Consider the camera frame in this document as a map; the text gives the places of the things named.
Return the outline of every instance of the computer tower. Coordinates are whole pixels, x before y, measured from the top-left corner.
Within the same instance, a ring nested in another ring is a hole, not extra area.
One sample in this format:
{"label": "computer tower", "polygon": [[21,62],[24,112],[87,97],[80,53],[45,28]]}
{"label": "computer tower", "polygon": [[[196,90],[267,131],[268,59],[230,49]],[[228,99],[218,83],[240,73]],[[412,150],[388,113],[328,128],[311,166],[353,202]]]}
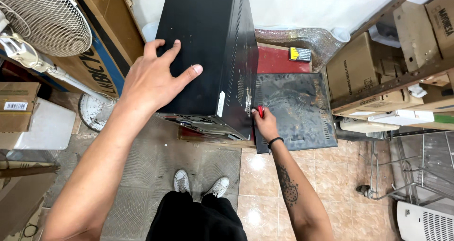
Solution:
{"label": "computer tower", "polygon": [[258,47],[249,0],[165,0],[156,39],[161,56],[179,39],[174,77],[203,73],[156,115],[213,137],[250,139]]}

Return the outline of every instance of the rubber mat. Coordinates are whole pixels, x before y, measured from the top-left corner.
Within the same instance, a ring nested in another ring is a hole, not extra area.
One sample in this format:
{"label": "rubber mat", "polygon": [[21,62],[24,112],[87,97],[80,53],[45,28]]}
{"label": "rubber mat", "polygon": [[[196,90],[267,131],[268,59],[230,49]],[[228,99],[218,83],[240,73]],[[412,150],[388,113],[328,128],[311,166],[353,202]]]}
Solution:
{"label": "rubber mat", "polygon": [[[230,186],[224,197],[236,210],[241,149],[179,141],[177,129],[175,124],[153,117],[139,133],[129,152],[102,240],[145,240],[162,197],[173,190],[173,176],[178,169],[188,173],[191,194],[196,202],[201,201],[201,195],[216,180],[228,176]],[[52,154],[62,168],[54,186],[47,192],[45,207],[54,204],[94,138],[92,131],[82,127],[78,135],[71,137],[65,151]]]}

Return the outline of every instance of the barcode label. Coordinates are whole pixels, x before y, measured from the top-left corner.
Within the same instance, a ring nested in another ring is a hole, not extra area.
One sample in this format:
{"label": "barcode label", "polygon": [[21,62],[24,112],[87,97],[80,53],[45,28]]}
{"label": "barcode label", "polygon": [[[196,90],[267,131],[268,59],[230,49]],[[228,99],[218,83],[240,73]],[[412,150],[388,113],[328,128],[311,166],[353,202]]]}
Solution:
{"label": "barcode label", "polygon": [[6,102],[3,110],[27,110],[28,103]]}

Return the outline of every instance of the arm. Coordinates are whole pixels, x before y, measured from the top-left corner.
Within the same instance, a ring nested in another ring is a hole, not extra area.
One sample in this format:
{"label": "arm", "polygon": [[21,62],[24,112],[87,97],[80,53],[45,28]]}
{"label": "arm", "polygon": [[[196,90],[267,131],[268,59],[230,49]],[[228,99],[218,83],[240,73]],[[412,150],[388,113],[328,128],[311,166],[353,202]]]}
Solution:
{"label": "arm", "polygon": [[129,149],[153,113],[168,104],[203,70],[188,68],[179,77],[170,64],[179,40],[162,57],[164,40],[147,43],[125,79],[122,96],[98,137],[85,151],[47,217],[43,240],[99,240],[121,181]]}
{"label": "arm", "polygon": [[[268,142],[279,137],[276,117],[265,107],[263,119],[253,110],[256,125]],[[282,197],[287,206],[293,231],[299,241],[334,240],[330,219],[312,185],[281,140],[271,145]]]}

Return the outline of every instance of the electric fan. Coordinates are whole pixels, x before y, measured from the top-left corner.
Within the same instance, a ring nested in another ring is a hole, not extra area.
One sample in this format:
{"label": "electric fan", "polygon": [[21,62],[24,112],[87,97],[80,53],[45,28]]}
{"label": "electric fan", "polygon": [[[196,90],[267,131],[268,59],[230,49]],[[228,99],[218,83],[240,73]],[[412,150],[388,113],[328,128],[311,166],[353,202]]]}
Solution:
{"label": "electric fan", "polygon": [[92,130],[102,130],[117,99],[93,91],[39,53],[70,57],[91,47],[90,27],[74,0],[0,0],[0,43],[8,57],[26,68],[85,92],[80,117]]}

